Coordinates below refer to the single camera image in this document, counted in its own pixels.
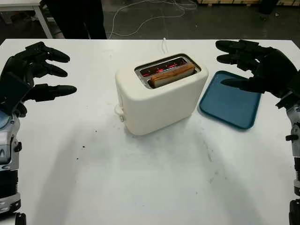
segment bread slice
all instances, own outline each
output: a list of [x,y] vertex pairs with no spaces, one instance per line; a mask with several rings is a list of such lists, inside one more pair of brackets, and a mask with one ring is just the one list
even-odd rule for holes
[[149,80],[149,83],[151,87],[158,88],[168,83],[172,83],[184,77],[190,76],[192,75],[194,70],[195,70],[195,65],[192,63],[188,63],[174,70],[153,75]]

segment gray floor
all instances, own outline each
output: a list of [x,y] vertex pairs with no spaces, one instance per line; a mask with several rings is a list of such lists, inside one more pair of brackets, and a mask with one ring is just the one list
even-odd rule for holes
[[[103,0],[105,29],[111,31],[115,12],[137,0]],[[120,11],[114,32],[128,34],[146,19],[180,15],[182,10],[169,4],[142,3]],[[15,20],[6,25],[0,20],[0,43],[6,38],[46,38],[38,21]],[[265,19],[257,6],[214,5],[186,10],[180,18],[149,21],[129,37],[112,35],[112,39],[291,39],[300,47],[300,8],[277,7]]]

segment white desk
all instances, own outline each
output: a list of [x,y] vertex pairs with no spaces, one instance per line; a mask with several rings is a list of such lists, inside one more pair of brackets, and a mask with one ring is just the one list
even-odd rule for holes
[[[38,40],[6,40],[7,58]],[[287,225],[293,157],[290,122],[278,99],[262,95],[255,125],[238,131],[199,114],[146,136],[133,136],[114,114],[116,69],[161,56],[160,40],[58,40],[69,54],[67,78],[78,91],[55,101],[28,101],[21,118],[21,211],[29,225]],[[264,40],[300,68],[292,41]],[[215,40],[168,40],[169,51],[192,53],[210,72],[250,75],[220,64]]]
[[0,0],[0,12],[34,10],[47,38],[53,38],[49,30],[47,18],[45,18],[43,10],[41,9],[40,2],[41,0]]

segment toaster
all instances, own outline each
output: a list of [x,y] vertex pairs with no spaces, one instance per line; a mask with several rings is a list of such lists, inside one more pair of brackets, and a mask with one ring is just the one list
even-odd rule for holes
[[127,65],[115,75],[115,112],[134,135],[166,127],[192,114],[207,76],[183,53]]

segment person's leg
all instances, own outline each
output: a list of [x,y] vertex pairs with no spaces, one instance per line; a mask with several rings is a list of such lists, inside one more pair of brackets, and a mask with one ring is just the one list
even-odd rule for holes
[[82,15],[76,10],[78,1],[46,0],[46,4],[65,38],[89,38]]
[[80,0],[83,19],[91,39],[106,39],[101,0]]

